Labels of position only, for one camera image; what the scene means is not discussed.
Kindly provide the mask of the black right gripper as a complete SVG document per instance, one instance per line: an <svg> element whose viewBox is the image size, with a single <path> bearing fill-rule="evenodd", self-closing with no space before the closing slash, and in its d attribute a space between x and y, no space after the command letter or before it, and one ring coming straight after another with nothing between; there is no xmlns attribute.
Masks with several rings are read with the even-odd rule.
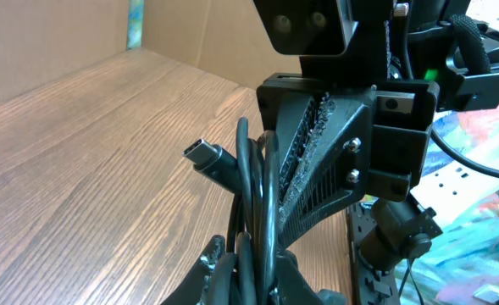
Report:
<svg viewBox="0 0 499 305"><path fill-rule="evenodd" d="M301 73L257 90L263 127L279 141L284 248L363 195L405 199L422 175L438 88L393 78L405 19L392 1L350 4L358 26L343 54L292 55Z"/></svg>

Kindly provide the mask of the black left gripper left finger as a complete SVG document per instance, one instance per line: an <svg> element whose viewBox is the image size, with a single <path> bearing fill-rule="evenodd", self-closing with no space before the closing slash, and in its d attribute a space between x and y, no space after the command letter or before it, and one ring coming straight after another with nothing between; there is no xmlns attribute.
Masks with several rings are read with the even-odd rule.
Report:
<svg viewBox="0 0 499 305"><path fill-rule="evenodd" d="M225 254L225 238L214 235L203 248L186 277L161 305L195 305L209 281L216 264Z"/></svg>

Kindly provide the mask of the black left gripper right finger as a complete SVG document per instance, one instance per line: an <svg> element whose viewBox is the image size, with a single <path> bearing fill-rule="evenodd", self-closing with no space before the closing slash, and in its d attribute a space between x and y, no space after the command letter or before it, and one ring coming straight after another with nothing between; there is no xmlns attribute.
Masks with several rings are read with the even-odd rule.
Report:
<svg viewBox="0 0 499 305"><path fill-rule="evenodd" d="M274 304L277 305L346 305L347 299L340 292L312 290L298 270L297 258L285 250L277 256Z"/></svg>

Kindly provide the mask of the black USB cable metal plug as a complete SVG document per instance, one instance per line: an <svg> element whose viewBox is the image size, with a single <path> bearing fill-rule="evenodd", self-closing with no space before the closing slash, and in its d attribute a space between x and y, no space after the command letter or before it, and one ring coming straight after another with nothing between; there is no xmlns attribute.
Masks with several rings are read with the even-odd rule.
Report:
<svg viewBox="0 0 499 305"><path fill-rule="evenodd" d="M250 141L248 119L242 117L236 127L236 155L218 144L199 139L183 156L193 169L235 195L230 209L226 253L217 262L208 288L208 304L257 304L258 294L253 262L256 241L254 221L256 197L249 169Z"/></svg>

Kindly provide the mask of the black USB cable blue plug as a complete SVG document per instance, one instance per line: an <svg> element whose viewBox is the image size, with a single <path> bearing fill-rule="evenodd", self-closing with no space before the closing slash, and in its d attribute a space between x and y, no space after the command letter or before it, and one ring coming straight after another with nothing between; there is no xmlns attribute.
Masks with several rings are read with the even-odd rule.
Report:
<svg viewBox="0 0 499 305"><path fill-rule="evenodd" d="M279 213L279 148L276 134L266 130L258 140L250 139L249 169L256 241L253 243L258 303L266 304L276 287Z"/></svg>

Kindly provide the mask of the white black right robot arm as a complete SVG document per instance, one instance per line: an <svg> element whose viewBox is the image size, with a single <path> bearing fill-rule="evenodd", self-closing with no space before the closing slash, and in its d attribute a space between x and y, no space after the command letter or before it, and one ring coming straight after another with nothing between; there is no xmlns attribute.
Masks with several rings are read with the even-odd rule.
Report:
<svg viewBox="0 0 499 305"><path fill-rule="evenodd" d="M317 223L376 197L374 227L355 245L365 272L386 273L428 252L441 233L411 190L435 112L495 107L499 53L465 1L258 1L273 48L299 57L300 75L257 90L263 178L253 229L260 302L303 288L280 257Z"/></svg>

